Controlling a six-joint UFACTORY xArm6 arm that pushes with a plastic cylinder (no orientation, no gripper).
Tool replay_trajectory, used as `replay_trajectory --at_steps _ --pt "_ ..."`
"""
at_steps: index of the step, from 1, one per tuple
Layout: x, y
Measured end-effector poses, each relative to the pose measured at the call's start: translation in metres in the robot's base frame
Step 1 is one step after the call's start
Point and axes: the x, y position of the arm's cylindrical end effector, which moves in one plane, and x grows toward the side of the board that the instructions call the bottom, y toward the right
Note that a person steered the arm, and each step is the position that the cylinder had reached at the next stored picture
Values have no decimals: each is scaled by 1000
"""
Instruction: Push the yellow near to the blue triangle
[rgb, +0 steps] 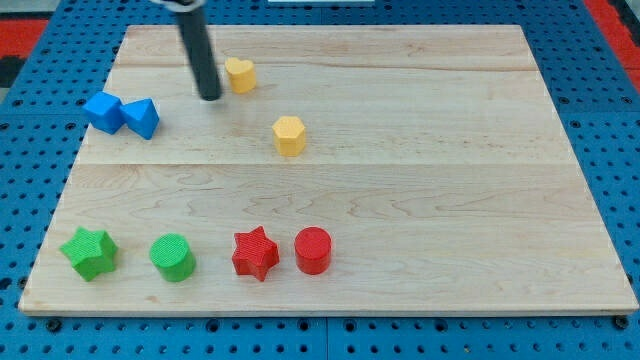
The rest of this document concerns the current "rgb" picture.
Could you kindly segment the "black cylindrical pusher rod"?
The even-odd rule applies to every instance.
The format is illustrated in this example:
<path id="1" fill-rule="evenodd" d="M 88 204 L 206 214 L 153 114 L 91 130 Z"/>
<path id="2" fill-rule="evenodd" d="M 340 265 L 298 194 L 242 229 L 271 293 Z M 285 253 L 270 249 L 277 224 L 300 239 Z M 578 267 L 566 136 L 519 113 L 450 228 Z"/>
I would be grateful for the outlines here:
<path id="1" fill-rule="evenodd" d="M 217 100 L 222 95 L 222 88 L 209 39 L 204 1 L 178 1 L 175 13 L 199 96 L 205 101 Z"/>

